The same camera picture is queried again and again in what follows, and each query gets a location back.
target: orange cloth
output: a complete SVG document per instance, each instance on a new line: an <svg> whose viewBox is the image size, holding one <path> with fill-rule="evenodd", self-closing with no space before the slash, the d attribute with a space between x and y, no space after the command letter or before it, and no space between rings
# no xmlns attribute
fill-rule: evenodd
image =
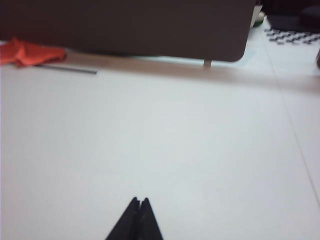
<svg viewBox="0 0 320 240"><path fill-rule="evenodd" d="M0 65L16 63L19 66L26 66L52 60L61 61L65 58L65 54L63 48L40 46L14 37L12 41L0 45Z"/></svg>

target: table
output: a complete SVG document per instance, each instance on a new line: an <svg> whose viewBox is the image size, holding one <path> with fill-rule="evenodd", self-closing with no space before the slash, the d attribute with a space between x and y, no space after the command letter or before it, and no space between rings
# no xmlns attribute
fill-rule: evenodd
<svg viewBox="0 0 320 240"><path fill-rule="evenodd" d="M62 65L97 74L2 66L1 238L103 240L137 196L165 240L320 239L319 46L267 27L211 68L76 52Z"/></svg>

